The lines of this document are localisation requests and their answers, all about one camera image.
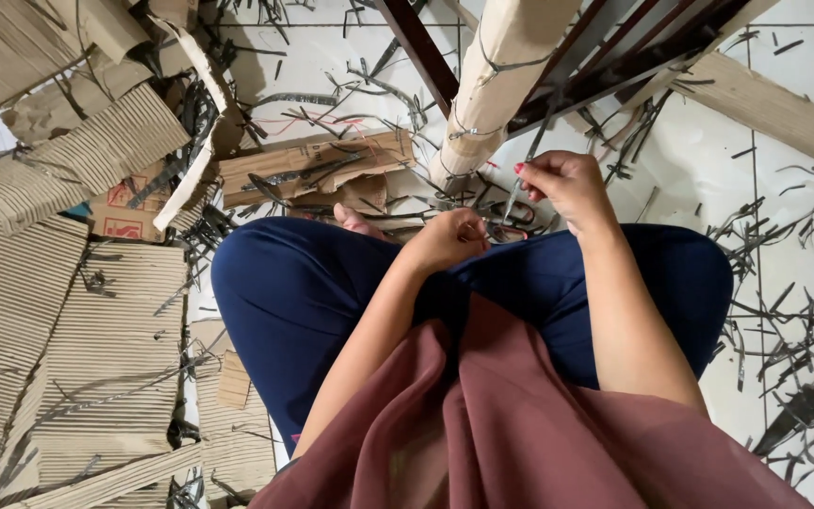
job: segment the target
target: cardboard-wrapped pole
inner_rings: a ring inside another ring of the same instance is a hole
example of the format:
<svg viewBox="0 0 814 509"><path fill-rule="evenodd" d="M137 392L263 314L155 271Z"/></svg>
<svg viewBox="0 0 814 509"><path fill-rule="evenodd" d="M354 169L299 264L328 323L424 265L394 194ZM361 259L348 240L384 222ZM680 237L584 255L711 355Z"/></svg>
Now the cardboard-wrapped pole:
<svg viewBox="0 0 814 509"><path fill-rule="evenodd" d="M582 0L487 2L464 56L458 96L431 180L456 190L506 139L505 126L536 84Z"/></svg>

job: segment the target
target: navy blue pants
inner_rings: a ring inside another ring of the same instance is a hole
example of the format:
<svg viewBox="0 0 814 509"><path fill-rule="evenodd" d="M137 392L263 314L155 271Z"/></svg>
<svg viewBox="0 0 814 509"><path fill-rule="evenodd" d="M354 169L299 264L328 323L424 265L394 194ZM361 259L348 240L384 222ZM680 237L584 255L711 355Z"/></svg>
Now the navy blue pants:
<svg viewBox="0 0 814 509"><path fill-rule="evenodd" d="M697 377L724 324L730 265L707 237L675 226L625 225L656 306ZM212 288L232 342L282 433L288 454L313 400L401 247L337 226L258 219L221 243ZM469 292L542 334L565 380L598 388L582 255L559 232L504 246L438 272L417 298L414 323L440 318L459 338Z"/></svg>

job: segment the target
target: maroon fabric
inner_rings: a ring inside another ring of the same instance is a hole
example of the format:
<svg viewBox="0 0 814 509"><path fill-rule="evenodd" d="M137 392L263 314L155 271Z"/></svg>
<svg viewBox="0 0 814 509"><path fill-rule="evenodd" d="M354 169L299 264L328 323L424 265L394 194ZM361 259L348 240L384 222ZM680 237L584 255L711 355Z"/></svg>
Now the maroon fabric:
<svg viewBox="0 0 814 509"><path fill-rule="evenodd" d="M479 295L449 385L442 342L440 322L411 330L250 507L812 507L683 405L565 385Z"/></svg>

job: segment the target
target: bare foot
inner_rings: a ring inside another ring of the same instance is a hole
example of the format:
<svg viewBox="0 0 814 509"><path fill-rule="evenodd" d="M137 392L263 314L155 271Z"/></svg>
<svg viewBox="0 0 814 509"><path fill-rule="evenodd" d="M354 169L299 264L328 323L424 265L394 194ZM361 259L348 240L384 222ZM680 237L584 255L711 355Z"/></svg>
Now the bare foot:
<svg viewBox="0 0 814 509"><path fill-rule="evenodd" d="M345 230L350 230L379 240L385 240L385 235L382 233L382 230L370 225L362 214L347 205L341 205L340 203L334 204L334 219L336 219L338 223L341 223L341 226L344 226Z"/></svg>

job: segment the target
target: dark wooden frame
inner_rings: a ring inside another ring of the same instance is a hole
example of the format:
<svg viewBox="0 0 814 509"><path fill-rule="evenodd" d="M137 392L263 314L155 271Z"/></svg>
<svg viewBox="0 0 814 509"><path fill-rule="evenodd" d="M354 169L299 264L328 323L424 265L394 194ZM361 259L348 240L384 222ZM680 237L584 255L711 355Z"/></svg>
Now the dark wooden frame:
<svg viewBox="0 0 814 509"><path fill-rule="evenodd" d="M560 117L612 93L621 100L629 99L658 71L705 50L748 2L646 0L629 12L633 0L594 0L508 123L508 136L541 125L550 101L557 103L554 116ZM375 4L447 117L458 80L419 16L408 0L375 0ZM617 24L618 29L605 40Z"/></svg>

